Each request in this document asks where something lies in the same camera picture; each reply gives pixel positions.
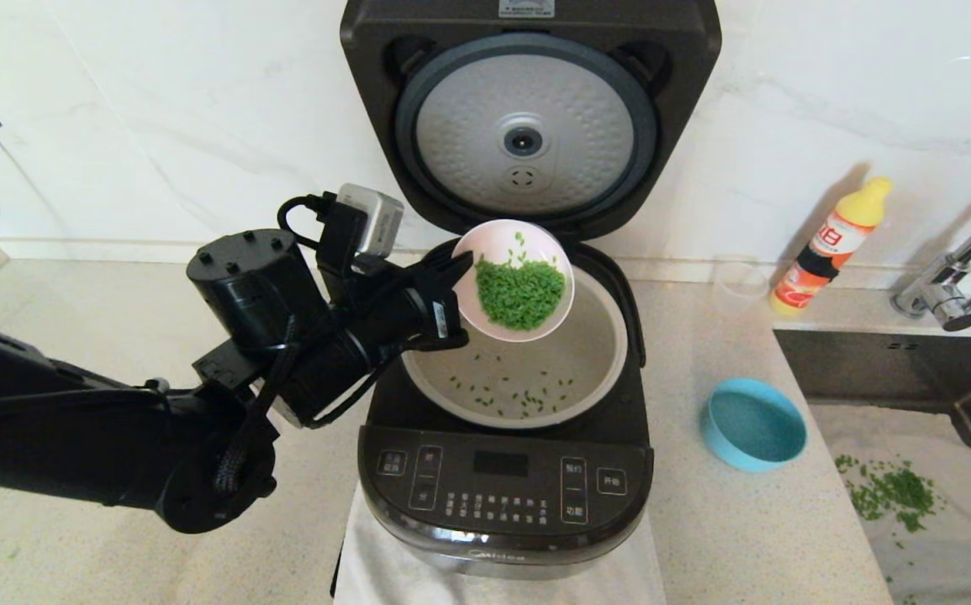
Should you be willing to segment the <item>pink bowl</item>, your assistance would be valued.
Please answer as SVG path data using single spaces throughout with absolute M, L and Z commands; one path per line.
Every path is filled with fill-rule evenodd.
M 478 289 L 475 286 L 475 264 L 478 263 L 478 258 L 486 255 L 490 260 L 496 261 L 498 258 L 504 256 L 505 241 L 507 241 L 510 234 L 521 229 L 527 231 L 529 241 L 532 244 L 539 245 L 542 251 L 547 251 L 558 256 L 561 269 L 565 272 L 567 278 L 561 306 L 559 306 L 555 314 L 540 326 L 539 329 L 531 330 L 531 332 L 515 332 L 514 330 L 505 329 L 504 327 L 490 323 L 483 313 L 481 303 L 478 301 Z M 549 233 L 549 231 L 536 224 L 515 221 L 514 219 L 497 219 L 497 221 L 481 223 L 469 230 L 461 238 L 461 241 L 458 242 L 458 245 L 455 246 L 451 255 L 463 251 L 473 251 L 474 265 L 462 277 L 457 286 L 455 286 L 455 293 L 458 297 L 459 310 L 461 310 L 462 317 L 478 330 L 478 332 L 487 334 L 493 339 L 507 342 L 531 342 L 554 332 L 566 320 L 571 303 L 573 303 L 574 288 L 576 288 L 573 278 L 573 268 L 565 250 L 562 248 L 561 242 L 553 234 Z

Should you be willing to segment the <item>green chopped scallion pile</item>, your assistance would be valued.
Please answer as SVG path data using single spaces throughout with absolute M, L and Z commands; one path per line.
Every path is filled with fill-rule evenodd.
M 557 255 L 529 241 L 526 230 L 505 241 L 504 256 L 475 264 L 478 301 L 490 323 L 515 332 L 539 329 L 555 314 L 567 278 Z

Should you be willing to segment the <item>black rice cooker lid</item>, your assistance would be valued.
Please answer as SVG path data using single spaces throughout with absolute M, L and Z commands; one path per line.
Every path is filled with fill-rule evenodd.
M 347 0 L 339 40 L 421 218 L 588 240 L 649 198 L 722 29 L 715 0 Z

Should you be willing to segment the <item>chopped green vegetable pieces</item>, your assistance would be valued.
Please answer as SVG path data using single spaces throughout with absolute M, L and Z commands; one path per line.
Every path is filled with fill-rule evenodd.
M 457 357 L 441 372 L 441 387 L 457 406 L 490 418 L 539 418 L 576 402 L 576 379 L 542 359 L 490 352 Z

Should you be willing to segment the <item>beige inner pot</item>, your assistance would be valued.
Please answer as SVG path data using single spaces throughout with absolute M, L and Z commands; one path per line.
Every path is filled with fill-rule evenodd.
M 616 301 L 601 284 L 581 268 L 573 269 L 573 305 L 565 322 L 538 340 L 504 342 L 468 327 L 469 344 L 455 350 L 412 351 L 404 354 L 409 379 L 436 406 L 455 417 L 485 428 L 507 430 L 542 429 L 567 422 L 603 401 L 615 386 L 627 357 L 628 333 Z M 525 360 L 542 359 L 546 366 L 576 379 L 573 405 L 539 418 L 490 418 L 457 406 L 441 387 L 441 372 L 451 369 L 457 357 L 469 352 L 515 354 Z

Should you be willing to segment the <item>black rice cooker base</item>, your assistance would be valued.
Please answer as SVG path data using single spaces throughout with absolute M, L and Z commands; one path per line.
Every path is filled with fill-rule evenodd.
M 654 452 L 634 292 L 607 254 L 574 242 L 565 250 L 625 321 L 627 357 L 603 401 L 542 429 L 485 428 L 426 398 L 404 366 L 412 351 L 374 387 L 358 438 L 367 508 L 432 566 L 535 581 L 570 576 L 623 544 L 649 501 Z

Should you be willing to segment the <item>white cloth under cooker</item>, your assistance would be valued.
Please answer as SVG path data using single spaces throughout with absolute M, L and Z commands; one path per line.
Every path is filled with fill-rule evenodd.
M 351 501 L 334 605 L 669 605 L 650 519 L 576 575 L 522 581 L 467 576 L 413 555 L 367 508 Z

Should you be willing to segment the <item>blue bowl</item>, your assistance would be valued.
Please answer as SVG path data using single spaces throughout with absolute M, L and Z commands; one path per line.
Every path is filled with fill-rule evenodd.
M 739 376 L 712 388 L 698 428 L 708 451 L 745 472 L 767 472 L 805 451 L 809 430 L 795 403 L 777 387 Z

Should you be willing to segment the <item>clear glass cup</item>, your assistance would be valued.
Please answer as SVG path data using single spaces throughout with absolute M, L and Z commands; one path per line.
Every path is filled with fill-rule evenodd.
M 716 256 L 710 276 L 713 298 L 723 303 L 754 302 L 770 290 L 764 268 L 751 256 Z

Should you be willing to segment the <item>yellow orange detergent bottle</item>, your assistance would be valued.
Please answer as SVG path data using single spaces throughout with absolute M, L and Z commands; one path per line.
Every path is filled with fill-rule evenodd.
M 885 200 L 893 188 L 894 183 L 886 177 L 874 177 L 836 203 L 770 292 L 769 305 L 775 313 L 803 313 L 836 279 L 840 268 L 884 221 Z

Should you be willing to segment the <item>chrome faucet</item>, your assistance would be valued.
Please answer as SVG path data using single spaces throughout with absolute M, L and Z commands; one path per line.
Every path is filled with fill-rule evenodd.
M 945 332 L 971 327 L 971 295 L 959 290 L 971 272 L 971 235 L 957 249 L 943 253 L 909 279 L 889 299 L 897 313 L 913 320 L 930 314 Z

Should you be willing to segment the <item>green scallion bits on cloth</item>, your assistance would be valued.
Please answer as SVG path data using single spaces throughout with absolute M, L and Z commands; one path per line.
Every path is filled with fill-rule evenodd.
M 910 460 L 858 459 L 842 453 L 834 463 L 862 520 L 893 519 L 914 534 L 926 528 L 928 518 L 947 510 L 947 499 L 936 492 L 934 481 L 916 474 Z

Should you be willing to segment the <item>white cloth in sink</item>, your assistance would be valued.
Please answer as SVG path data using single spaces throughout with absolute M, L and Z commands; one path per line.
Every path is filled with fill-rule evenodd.
M 858 517 L 895 605 L 971 605 L 971 447 L 951 418 L 847 405 L 815 405 L 811 412 L 833 460 L 899 456 L 947 499 L 946 512 L 914 534 L 893 519 Z

